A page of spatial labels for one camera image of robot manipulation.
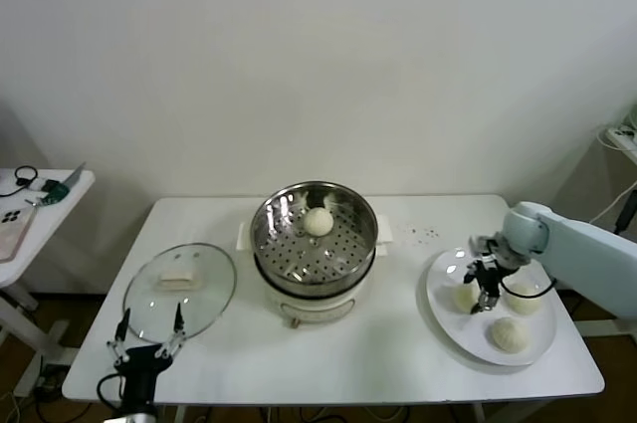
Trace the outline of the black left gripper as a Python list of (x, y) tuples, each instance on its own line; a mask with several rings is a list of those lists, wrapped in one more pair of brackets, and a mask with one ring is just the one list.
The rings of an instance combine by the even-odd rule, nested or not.
[(158, 376), (173, 363), (173, 358), (185, 341), (181, 304), (177, 304), (173, 333), (163, 344), (133, 347), (126, 350), (124, 342), (128, 331), (130, 309), (126, 309), (117, 324), (113, 339), (106, 343), (115, 371), (124, 379), (123, 406), (145, 406), (154, 402)]

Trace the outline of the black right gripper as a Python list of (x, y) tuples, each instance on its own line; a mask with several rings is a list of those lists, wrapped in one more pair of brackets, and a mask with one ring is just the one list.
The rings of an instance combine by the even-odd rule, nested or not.
[[(515, 272), (515, 270), (500, 265), (492, 256), (479, 257), (475, 261), (475, 266), (468, 267), (464, 276), (464, 284), (469, 285), (476, 282), (482, 291), (498, 292), (503, 279)], [(485, 292), (479, 294), (477, 302), (471, 308), (472, 314), (489, 312), (497, 304), (497, 298)]]

